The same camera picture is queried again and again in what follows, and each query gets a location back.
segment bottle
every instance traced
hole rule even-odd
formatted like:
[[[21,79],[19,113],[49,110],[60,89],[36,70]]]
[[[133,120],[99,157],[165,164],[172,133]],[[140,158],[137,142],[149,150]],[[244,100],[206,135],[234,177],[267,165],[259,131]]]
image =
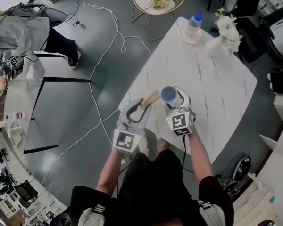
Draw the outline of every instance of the bottle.
[[[6,119],[8,120],[9,117],[12,117],[14,119],[14,121],[15,121],[16,119],[25,118],[25,114],[22,111],[20,111],[20,112],[13,112],[13,113],[7,115]]]
[[[202,14],[196,13],[193,17],[191,17],[188,21],[188,27],[185,30],[185,33],[192,37],[197,30],[201,27],[202,23]]]

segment wooden stick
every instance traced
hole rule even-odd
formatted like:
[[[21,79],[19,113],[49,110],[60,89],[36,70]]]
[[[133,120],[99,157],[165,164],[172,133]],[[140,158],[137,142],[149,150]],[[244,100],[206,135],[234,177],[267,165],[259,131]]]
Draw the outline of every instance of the wooden stick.
[[[153,104],[160,98],[159,90],[155,90],[149,97],[145,98],[141,104],[141,109],[144,110],[147,106]]]

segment blue bottle cap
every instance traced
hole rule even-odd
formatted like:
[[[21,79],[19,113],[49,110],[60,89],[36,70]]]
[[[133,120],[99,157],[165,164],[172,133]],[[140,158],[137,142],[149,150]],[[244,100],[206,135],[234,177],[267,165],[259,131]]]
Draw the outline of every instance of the blue bottle cap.
[[[201,13],[196,13],[195,15],[194,15],[194,19],[196,20],[196,21],[202,21],[202,14]]]

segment sleeve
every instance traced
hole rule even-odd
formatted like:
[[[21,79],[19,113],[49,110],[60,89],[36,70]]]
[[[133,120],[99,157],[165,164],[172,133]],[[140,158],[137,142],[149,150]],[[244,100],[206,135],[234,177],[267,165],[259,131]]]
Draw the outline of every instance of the sleeve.
[[[15,55],[25,56],[32,44],[32,37],[25,24],[15,16],[7,16],[0,22],[0,37],[14,39],[17,43]]]
[[[199,200],[210,202],[222,208],[225,214],[226,226],[232,226],[234,223],[234,208],[230,196],[222,188],[219,181],[208,176],[201,180],[199,184]]]
[[[70,201],[71,226],[78,226],[79,219],[86,209],[98,205],[106,207],[109,201],[110,197],[106,193],[85,186],[75,186]]]

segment water bottle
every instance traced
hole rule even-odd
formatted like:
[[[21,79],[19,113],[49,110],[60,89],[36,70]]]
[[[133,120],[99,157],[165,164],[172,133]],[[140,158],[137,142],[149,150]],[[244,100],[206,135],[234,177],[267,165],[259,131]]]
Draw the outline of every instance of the water bottle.
[[[202,23],[202,14],[196,13],[193,17],[191,17],[188,21],[188,27],[185,30],[185,33],[188,36],[193,36],[197,30],[201,27]]]

